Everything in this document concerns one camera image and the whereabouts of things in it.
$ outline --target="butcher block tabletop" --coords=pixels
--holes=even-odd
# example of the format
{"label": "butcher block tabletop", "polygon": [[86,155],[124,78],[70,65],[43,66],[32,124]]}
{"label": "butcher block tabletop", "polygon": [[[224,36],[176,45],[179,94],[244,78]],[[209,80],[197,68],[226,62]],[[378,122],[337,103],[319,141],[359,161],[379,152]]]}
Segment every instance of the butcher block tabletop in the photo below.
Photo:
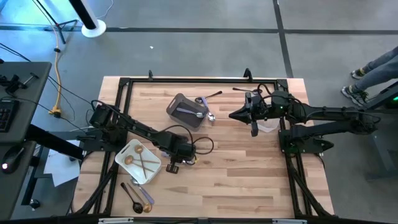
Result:
{"label": "butcher block tabletop", "polygon": [[[120,78],[104,77],[99,100],[114,104]],[[287,82],[289,92],[303,103],[308,103],[304,80],[290,78]],[[162,157],[161,151],[148,140],[129,133],[128,142],[138,139],[162,161],[160,172],[150,183],[143,185],[155,204],[149,213],[134,213],[130,198],[120,186],[122,182],[131,184],[131,176],[119,167],[112,217],[294,217],[286,161],[279,148],[279,127],[269,133],[260,131],[257,137],[252,137],[250,126],[228,118],[231,112],[240,109],[244,103],[244,92],[233,91],[232,87],[253,90],[257,84],[133,84],[128,113],[133,119],[156,130],[176,124],[166,113],[166,107],[177,93],[183,93],[188,99],[194,100],[198,96],[223,91],[221,95],[208,99],[209,109],[216,116],[216,121],[212,123],[206,119],[198,131],[192,132],[194,140],[203,136],[212,138],[215,148],[211,154],[197,155],[194,166],[179,164],[178,174],[171,174],[165,170],[169,159]],[[272,85],[268,87],[270,91],[274,90]],[[122,110],[125,98],[126,90],[121,100]],[[182,128],[172,128],[169,131],[188,136]],[[211,149],[211,142],[206,139],[195,145],[200,152]],[[104,152],[94,152],[82,164],[73,200],[74,210],[81,208],[97,187],[103,157]],[[302,154],[302,160],[308,188],[325,210],[333,213],[322,162],[313,154]],[[108,189],[106,187],[104,190],[101,211],[106,203]],[[135,190],[145,200],[139,189]],[[300,190],[297,192],[300,208],[304,211],[302,193]]]}

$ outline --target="gray pants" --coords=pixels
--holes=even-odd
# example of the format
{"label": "gray pants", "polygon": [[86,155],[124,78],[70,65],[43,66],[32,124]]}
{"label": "gray pants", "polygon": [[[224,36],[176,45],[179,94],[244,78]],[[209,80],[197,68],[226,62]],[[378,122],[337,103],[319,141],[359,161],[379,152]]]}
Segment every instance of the gray pants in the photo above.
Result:
{"label": "gray pants", "polygon": [[363,70],[365,76],[353,85],[353,92],[398,78],[398,47],[369,62]]}

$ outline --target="utensil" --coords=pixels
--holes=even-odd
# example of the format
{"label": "utensil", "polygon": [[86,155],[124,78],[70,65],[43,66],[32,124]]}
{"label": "utensil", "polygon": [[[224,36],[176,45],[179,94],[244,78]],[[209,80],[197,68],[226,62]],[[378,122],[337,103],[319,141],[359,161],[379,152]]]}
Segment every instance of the utensil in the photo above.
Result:
{"label": "utensil", "polygon": [[143,187],[141,187],[141,185],[140,184],[138,184],[138,181],[135,179],[135,178],[133,178],[133,177],[131,177],[131,183],[134,185],[134,186],[137,186],[138,187],[138,189],[142,192],[142,194],[145,196],[145,198],[148,200],[148,202],[151,204],[151,205],[153,205],[153,204],[155,204],[155,200],[148,194],[148,192],[143,188]]}
{"label": "utensil", "polygon": [[176,110],[179,111],[179,112],[183,112],[183,113],[194,114],[194,115],[196,115],[198,118],[204,118],[204,117],[205,117],[205,115],[204,115],[202,112],[193,112],[193,111],[186,110],[186,109],[183,109],[183,108],[177,108]]}
{"label": "utensil", "polygon": [[144,162],[142,161],[142,156],[141,156],[142,146],[136,145],[135,148],[134,148],[134,151],[139,154],[139,158],[141,160],[141,165],[142,165],[142,171],[144,171],[144,176],[145,176],[145,179],[146,179],[147,178],[147,174],[145,172]]}
{"label": "utensil", "polygon": [[136,197],[141,201],[141,203],[144,205],[144,212],[148,213],[152,211],[152,205],[149,203],[145,203],[143,199],[137,194],[137,192],[127,183],[127,186],[129,186],[130,190],[136,195]]}
{"label": "utensil", "polygon": [[136,165],[136,166],[142,168],[143,170],[148,170],[148,171],[151,171],[151,172],[155,172],[155,171],[151,170],[150,168],[142,167],[142,166],[139,165],[139,164],[132,163],[132,165]]}
{"label": "utensil", "polygon": [[[139,159],[135,159],[132,155],[128,155],[128,156],[126,156],[126,158],[124,159],[125,165],[132,164],[132,162],[134,162],[134,161],[140,161],[140,160],[139,160]],[[159,162],[156,162],[156,161],[146,161],[146,160],[143,160],[143,162],[159,164]]]}
{"label": "utensil", "polygon": [[123,188],[123,190],[129,195],[130,199],[132,200],[132,209],[138,213],[141,214],[143,211],[143,207],[140,203],[135,202],[134,199],[132,199],[132,196],[130,194],[130,192],[127,190],[126,184],[124,184],[123,182],[120,184],[120,186]]}
{"label": "utensil", "polygon": [[[209,97],[212,97],[212,96],[220,95],[220,94],[222,94],[222,93],[223,93],[222,91],[218,91],[218,92],[216,92],[215,94],[212,94],[212,95],[210,95],[210,96],[206,96],[205,98],[209,98]],[[203,103],[203,100],[202,100],[201,97],[199,96],[199,97],[196,97],[196,98],[195,98],[195,102],[197,102],[197,103]]]}
{"label": "utensil", "polygon": [[206,98],[205,98],[205,97],[202,97],[201,100],[202,100],[203,104],[205,105],[205,108],[207,108],[207,110],[209,111],[209,113],[207,114],[207,117],[209,118],[209,120],[210,120],[211,122],[215,121],[215,120],[216,120],[216,116],[214,116],[214,114],[212,114],[212,113],[210,112],[209,107],[208,107],[208,105],[207,105]]}
{"label": "utensil", "polygon": [[249,91],[249,92],[251,92],[251,93],[253,93],[253,94],[255,94],[255,95],[258,95],[259,93],[261,94],[262,93],[262,90],[258,90],[258,89],[253,89],[253,90],[243,90],[243,89],[240,89],[240,88],[232,88],[232,90],[237,90],[237,91]]}

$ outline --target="black spoon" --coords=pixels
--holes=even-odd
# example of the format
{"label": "black spoon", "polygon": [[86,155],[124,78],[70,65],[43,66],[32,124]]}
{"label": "black spoon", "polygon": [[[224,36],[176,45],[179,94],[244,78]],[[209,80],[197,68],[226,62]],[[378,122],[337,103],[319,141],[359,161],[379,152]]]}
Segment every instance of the black spoon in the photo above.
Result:
{"label": "black spoon", "polygon": [[[210,96],[206,96],[205,98],[207,99],[207,98],[209,98],[209,97],[216,96],[216,95],[220,95],[220,94],[222,94],[222,93],[223,93],[222,91],[218,91],[218,92],[216,92],[215,94],[212,94],[212,95],[210,95]],[[203,101],[201,100],[201,96],[196,97],[196,98],[195,98],[195,102],[197,102],[197,103],[203,103]]]}
{"label": "black spoon", "polygon": [[142,205],[138,202],[135,202],[134,199],[132,199],[132,196],[130,194],[130,192],[127,190],[126,184],[124,184],[123,182],[120,184],[120,186],[123,188],[123,190],[130,196],[130,199],[132,200],[132,209],[138,213],[141,214],[142,211],[144,210],[144,208],[142,207]]}
{"label": "black spoon", "polygon": [[238,90],[238,91],[249,91],[249,92],[252,92],[253,94],[255,94],[255,95],[257,95],[258,93],[262,93],[262,90],[258,90],[258,89],[254,89],[254,90],[242,90],[242,89],[240,89],[240,88],[232,88],[232,90]]}

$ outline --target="gray container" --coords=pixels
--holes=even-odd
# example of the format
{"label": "gray container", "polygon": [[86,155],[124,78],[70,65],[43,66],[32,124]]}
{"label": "gray container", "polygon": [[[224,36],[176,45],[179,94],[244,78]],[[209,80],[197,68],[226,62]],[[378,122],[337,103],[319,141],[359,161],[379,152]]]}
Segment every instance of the gray container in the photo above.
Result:
{"label": "gray container", "polygon": [[[183,108],[195,113],[202,112],[204,114],[204,117],[198,118],[194,114],[177,111],[177,108]],[[198,131],[202,122],[207,118],[208,110],[204,106],[187,99],[182,93],[179,93],[175,95],[174,99],[170,102],[166,109],[166,112],[170,116],[170,118],[178,124],[181,124],[189,130]]]}

